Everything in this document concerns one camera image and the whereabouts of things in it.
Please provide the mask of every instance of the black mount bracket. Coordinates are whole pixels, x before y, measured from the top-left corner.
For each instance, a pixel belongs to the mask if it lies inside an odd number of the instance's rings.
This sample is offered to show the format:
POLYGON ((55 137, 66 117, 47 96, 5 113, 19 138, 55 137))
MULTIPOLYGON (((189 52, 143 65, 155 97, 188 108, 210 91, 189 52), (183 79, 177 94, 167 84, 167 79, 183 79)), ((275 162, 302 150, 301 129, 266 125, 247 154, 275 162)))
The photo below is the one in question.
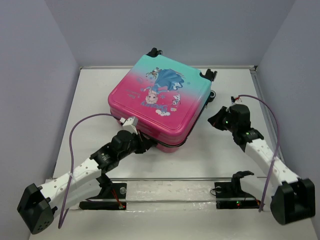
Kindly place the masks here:
POLYGON ((308 178, 283 182, 272 197, 272 215, 281 225, 311 218, 316 215, 315 197, 315 185, 308 178))
POLYGON ((91 197, 90 201, 80 202, 79 208, 82 210, 126 210, 127 183, 113 182, 111 188, 101 189, 99 195, 91 197), (123 208, 119 208, 118 202, 111 193, 111 188, 114 189, 115 194, 121 201, 123 208))
POLYGON ((259 203, 255 197, 242 191, 240 179, 254 175, 251 171, 238 171, 231 181, 215 182, 214 190, 217 209, 257 209, 259 203))

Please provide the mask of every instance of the white table surface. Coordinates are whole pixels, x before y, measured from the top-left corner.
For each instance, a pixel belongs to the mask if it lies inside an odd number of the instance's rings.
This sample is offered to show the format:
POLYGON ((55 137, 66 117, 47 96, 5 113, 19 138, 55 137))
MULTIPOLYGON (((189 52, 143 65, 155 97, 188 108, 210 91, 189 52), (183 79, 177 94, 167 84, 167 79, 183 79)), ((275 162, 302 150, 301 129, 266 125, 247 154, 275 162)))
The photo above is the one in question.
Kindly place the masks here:
MULTIPOLYGON (((132 154, 108 173, 110 178, 223 178, 245 170, 252 171, 258 177, 265 177, 258 165, 233 142, 230 132, 219 131, 207 122, 222 106, 228 107, 231 104, 231 96, 257 96, 250 71, 212 70, 218 71, 211 87, 216 92, 216 99, 203 111, 186 143, 175 153, 163 153, 153 148, 144 154, 132 154)), ((86 116, 109 113, 108 95, 128 71, 129 69, 81 70, 54 178, 70 169, 68 138, 72 126, 86 116)), ((250 109, 252 127, 259 130, 272 147, 259 102, 250 98, 242 100, 250 109)), ((72 137, 75 166, 110 142, 119 130, 121 126, 108 116, 98 116, 81 123, 72 137)))
POLYGON ((279 225, 270 212, 246 210, 71 210, 30 240, 317 240, 311 220, 279 225))

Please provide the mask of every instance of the white wall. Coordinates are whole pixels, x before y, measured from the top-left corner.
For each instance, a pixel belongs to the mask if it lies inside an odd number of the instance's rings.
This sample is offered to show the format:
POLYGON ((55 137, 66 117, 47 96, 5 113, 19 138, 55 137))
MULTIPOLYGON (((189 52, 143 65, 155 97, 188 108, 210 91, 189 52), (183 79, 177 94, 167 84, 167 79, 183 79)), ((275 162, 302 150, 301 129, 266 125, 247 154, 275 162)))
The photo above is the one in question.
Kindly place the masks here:
POLYGON ((265 53, 258 78, 281 126, 286 164, 315 184, 320 237, 320 1, 297 0, 265 53))
POLYGON ((45 0, 81 66, 258 65, 294 0, 45 0))
POLYGON ((25 187, 53 172, 79 74, 43 0, 0 4, 0 239, 26 240, 25 187))

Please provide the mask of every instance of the suitcase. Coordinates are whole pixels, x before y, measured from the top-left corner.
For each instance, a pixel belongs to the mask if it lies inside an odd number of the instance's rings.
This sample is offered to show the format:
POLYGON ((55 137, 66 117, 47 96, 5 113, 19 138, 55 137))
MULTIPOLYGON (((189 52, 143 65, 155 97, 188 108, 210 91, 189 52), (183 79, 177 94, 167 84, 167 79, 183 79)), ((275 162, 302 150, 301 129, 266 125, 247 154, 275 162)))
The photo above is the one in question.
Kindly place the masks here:
POLYGON ((110 112, 138 118, 136 128, 166 153, 183 145, 205 106, 216 94, 217 72, 174 61, 153 48, 142 56, 110 93, 110 112))

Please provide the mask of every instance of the purple cable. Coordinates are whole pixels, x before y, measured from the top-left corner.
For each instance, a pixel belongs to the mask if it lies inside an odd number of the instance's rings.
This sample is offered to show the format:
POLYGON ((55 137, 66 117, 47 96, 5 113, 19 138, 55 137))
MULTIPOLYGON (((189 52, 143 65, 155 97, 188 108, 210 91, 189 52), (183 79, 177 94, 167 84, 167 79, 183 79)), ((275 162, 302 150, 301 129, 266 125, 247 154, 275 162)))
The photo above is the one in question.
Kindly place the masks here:
MULTIPOLYGON (((90 115, 90 116, 87 116, 87 117, 81 119, 80 121, 78 121, 78 122, 72 127, 71 132, 70 132, 70 135, 69 135, 69 148, 70 148, 70 154, 71 154, 71 169, 70 169, 70 173, 71 173, 71 174, 74 173, 74 163, 75 163, 74 151, 73 151, 73 148, 72 148, 72 134, 74 133, 75 128, 76 128, 80 123, 82 123, 83 121, 85 121, 85 120, 87 120, 87 119, 96 117, 96 116, 110 116, 110 117, 114 117, 114 118, 117 119, 117 120, 120 120, 119 117, 114 116, 114 115, 109 114, 109 113, 97 113, 97 114, 93 114, 93 115, 90 115)), ((69 208, 65 211, 65 206, 66 206, 66 202, 67 202, 68 191, 69 191, 69 188, 70 188, 71 180, 72 180, 72 177, 71 177, 71 175, 70 175, 70 176, 69 176, 68 183, 67 183, 67 185, 66 185, 65 194, 64 194, 64 197, 63 197, 63 202, 62 202, 62 206, 61 206, 61 213, 60 213, 59 223, 58 223, 58 229, 60 229, 60 228, 62 227, 62 225, 64 224, 65 218, 66 218, 67 213, 68 213, 68 211, 69 211, 69 208)))
POLYGON ((264 205, 265 205, 264 202, 265 202, 265 198, 266 198, 268 184, 269 184, 269 181, 270 181, 270 178, 271 178, 272 170, 274 168, 276 156, 278 155, 278 152, 279 152, 279 145, 280 145, 280 141, 279 141, 279 124, 278 124, 278 121, 276 119, 276 115, 271 110, 271 108, 268 106, 268 104, 266 104, 263 100, 255 97, 255 96, 246 95, 246 94, 241 94, 241 95, 238 96, 238 98, 241 98, 241 97, 247 97, 247 98, 256 99, 259 102, 263 103, 269 109, 270 113, 272 114, 272 116, 273 116, 273 118, 275 120, 275 124, 276 124, 276 146, 275 146, 275 150, 274 150, 274 153, 273 153, 273 156, 272 156, 272 161, 271 161, 271 164, 270 164, 268 175, 266 176, 266 180, 265 180, 265 184, 264 184, 264 189, 263 189, 263 193, 262 193, 262 197, 261 197, 261 203, 260 203, 260 207, 259 207, 259 213, 260 213, 262 211, 262 209, 264 208, 264 205))

